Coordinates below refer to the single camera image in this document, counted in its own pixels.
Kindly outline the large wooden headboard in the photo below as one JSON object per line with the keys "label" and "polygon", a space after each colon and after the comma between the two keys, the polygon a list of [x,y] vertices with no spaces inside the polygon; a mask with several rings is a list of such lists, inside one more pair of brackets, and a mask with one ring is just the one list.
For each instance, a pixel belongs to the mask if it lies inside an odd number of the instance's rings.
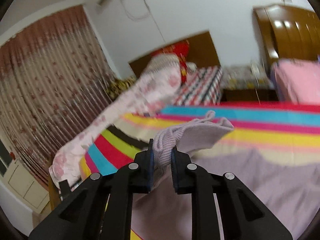
{"label": "large wooden headboard", "polygon": [[253,8],[269,65],[279,59],[315,61],[319,56],[319,18],[311,10],[272,4]]}

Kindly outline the floral pink quilt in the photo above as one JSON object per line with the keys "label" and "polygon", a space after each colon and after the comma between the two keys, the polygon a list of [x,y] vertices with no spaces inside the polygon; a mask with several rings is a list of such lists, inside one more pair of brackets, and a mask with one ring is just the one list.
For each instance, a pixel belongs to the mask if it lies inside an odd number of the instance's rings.
{"label": "floral pink quilt", "polygon": [[125,113],[153,114],[167,105],[181,86],[180,63],[175,54],[152,57],[143,74],[96,119],[56,153],[49,174],[56,187],[67,180],[74,185],[80,179],[79,161],[99,134]]}

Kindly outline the floral pleated curtain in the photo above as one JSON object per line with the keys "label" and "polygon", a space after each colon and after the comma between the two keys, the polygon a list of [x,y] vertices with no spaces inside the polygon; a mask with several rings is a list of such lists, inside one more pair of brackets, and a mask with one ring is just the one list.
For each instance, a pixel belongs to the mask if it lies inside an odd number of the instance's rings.
{"label": "floral pleated curtain", "polygon": [[114,73],[80,5],[1,46],[1,136],[44,188],[57,151],[112,102]]}

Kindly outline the plaid bed sheet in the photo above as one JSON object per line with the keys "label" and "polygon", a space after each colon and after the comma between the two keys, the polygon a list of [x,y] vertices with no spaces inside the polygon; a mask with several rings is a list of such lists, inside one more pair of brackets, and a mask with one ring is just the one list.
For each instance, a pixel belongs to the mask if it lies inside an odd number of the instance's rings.
{"label": "plaid bed sheet", "polygon": [[200,68],[179,89],[171,104],[175,106],[216,105],[221,97],[221,67]]}

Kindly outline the rainbow striped blanket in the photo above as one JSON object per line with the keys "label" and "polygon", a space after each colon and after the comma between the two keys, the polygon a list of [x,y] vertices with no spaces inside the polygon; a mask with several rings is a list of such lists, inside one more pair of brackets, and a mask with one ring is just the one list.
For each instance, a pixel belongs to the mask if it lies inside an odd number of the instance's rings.
{"label": "rainbow striped blanket", "polygon": [[234,129],[215,141],[185,135],[194,161],[208,172],[233,172],[287,227],[294,239],[319,239],[319,107],[244,102],[207,107],[169,106],[155,116],[126,113],[104,128],[81,158],[80,174],[116,172],[160,130],[204,118],[209,111]]}

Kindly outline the white power strip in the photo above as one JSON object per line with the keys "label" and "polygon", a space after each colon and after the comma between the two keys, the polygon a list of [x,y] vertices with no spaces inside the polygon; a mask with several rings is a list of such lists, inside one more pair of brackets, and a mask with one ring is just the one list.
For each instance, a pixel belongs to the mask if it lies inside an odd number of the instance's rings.
{"label": "white power strip", "polygon": [[260,74],[259,64],[256,63],[255,61],[251,62],[251,71],[254,75]]}

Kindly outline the small dark headboard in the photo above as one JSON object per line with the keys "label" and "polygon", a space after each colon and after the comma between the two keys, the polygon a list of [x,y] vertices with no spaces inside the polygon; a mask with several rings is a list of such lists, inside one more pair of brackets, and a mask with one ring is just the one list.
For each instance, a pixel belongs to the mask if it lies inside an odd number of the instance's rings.
{"label": "small dark headboard", "polygon": [[181,40],[174,41],[171,44],[166,44],[162,48],[149,51],[145,55],[130,61],[129,66],[135,76],[140,77],[153,56],[156,56],[159,53],[168,52],[170,47],[176,46],[181,48],[182,52],[187,52],[184,56],[185,60],[187,62],[195,63],[198,68],[221,65],[210,32],[205,30],[200,33],[196,33],[194,36],[185,37]]}

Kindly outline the yellow brown patterned blanket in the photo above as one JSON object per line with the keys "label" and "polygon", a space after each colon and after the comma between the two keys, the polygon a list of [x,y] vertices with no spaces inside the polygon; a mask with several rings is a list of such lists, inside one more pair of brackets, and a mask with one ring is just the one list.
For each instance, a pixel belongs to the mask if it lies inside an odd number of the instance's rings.
{"label": "yellow brown patterned blanket", "polygon": [[128,90],[135,82],[135,76],[130,76],[126,79],[118,79],[114,78],[111,80],[106,87],[106,94],[108,97],[115,101],[120,94],[126,90]]}

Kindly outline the red embroidered pillow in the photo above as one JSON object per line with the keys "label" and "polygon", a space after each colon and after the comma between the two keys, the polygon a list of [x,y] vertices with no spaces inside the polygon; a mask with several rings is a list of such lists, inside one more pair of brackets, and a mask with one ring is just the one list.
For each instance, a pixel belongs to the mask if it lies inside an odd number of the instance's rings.
{"label": "red embroidered pillow", "polygon": [[153,53],[151,53],[151,56],[156,56],[158,54],[175,54],[179,59],[181,71],[181,84],[183,85],[187,81],[188,67],[186,64],[186,58],[189,54],[189,48],[189,41],[182,40],[154,51]]}

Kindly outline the purple sweatpants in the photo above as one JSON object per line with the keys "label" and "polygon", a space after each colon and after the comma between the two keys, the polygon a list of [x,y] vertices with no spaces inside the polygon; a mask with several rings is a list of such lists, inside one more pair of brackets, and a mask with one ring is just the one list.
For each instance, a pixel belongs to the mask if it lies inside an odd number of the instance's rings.
{"label": "purple sweatpants", "polygon": [[224,181],[242,181],[284,224],[294,239],[319,239],[319,164],[288,166],[266,159],[257,148],[214,157],[215,145],[234,128],[225,118],[213,122],[210,111],[159,131],[153,139],[155,183],[147,195],[133,200],[132,230],[142,239],[190,239],[191,197],[178,195],[172,185],[171,151],[191,157],[195,168],[204,168]]}

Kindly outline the white door with window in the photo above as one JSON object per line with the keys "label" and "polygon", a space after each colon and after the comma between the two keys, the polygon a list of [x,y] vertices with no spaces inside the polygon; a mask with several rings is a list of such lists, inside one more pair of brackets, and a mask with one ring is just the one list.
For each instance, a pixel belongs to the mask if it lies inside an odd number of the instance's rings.
{"label": "white door with window", "polygon": [[27,171],[19,160],[14,160],[1,142],[1,181],[25,205],[40,214],[49,203],[48,191]]}

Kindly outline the pink bed sheet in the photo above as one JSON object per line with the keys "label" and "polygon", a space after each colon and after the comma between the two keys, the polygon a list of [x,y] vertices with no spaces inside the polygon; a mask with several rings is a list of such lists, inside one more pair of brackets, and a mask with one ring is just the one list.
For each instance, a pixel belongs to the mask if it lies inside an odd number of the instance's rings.
{"label": "pink bed sheet", "polygon": [[319,104],[319,61],[281,59],[272,64],[270,79],[279,100],[299,105]]}

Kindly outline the nightstand with floral cover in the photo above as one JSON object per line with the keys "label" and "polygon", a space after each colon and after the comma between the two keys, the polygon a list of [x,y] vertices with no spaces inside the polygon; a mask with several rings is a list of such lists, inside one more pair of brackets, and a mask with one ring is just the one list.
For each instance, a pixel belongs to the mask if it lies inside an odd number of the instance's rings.
{"label": "nightstand with floral cover", "polygon": [[260,74],[254,75],[251,65],[223,67],[221,86],[225,89],[272,89],[263,66],[259,65]]}

